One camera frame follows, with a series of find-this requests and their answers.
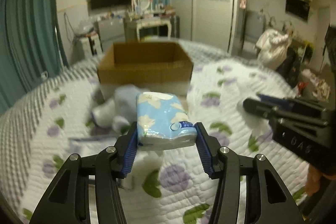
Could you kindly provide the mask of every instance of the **silver screw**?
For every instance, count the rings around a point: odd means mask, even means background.
[[[266,159],[266,157],[263,154],[258,154],[257,159],[261,160],[261,161],[264,161]]]
[[[114,146],[109,146],[107,149],[106,149],[106,152],[107,153],[114,153],[116,151],[116,148]]]
[[[230,149],[226,146],[222,146],[220,149],[220,152],[222,152],[223,154],[229,153]]]
[[[70,155],[70,160],[78,160],[78,154]]]

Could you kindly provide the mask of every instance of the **red object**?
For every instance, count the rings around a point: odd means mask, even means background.
[[[297,88],[299,90],[299,94],[302,95],[302,91],[304,90],[304,88],[308,86],[308,82],[299,82],[297,84]]]

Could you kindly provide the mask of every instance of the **bed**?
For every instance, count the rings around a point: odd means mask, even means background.
[[[266,155],[294,199],[301,201],[308,164],[273,142],[268,124],[245,114],[240,103],[258,92],[279,97],[295,93],[281,76],[256,62],[232,58],[201,43],[178,42],[194,62],[187,95],[191,121],[202,122],[210,135],[237,154]],[[24,223],[29,223],[63,161],[76,152],[69,140],[89,137],[92,131],[102,133],[89,123],[90,110],[99,103],[100,59],[65,69],[0,117],[0,189]],[[135,178],[134,189],[120,189],[120,196],[128,223],[206,224],[216,187],[217,180],[203,172],[192,146],[164,151],[161,166],[143,171]],[[243,223],[244,177],[240,198],[238,223]],[[90,216],[91,223],[98,223],[92,191]]]

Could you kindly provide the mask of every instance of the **plastic wrapper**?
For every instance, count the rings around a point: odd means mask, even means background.
[[[197,132],[172,94],[143,92],[137,96],[139,150],[168,150],[195,144]]]

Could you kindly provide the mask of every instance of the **electrical outlet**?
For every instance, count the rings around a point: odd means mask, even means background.
[[[48,72],[47,71],[43,71],[43,73],[41,73],[41,79],[42,79],[43,82],[48,79]]]

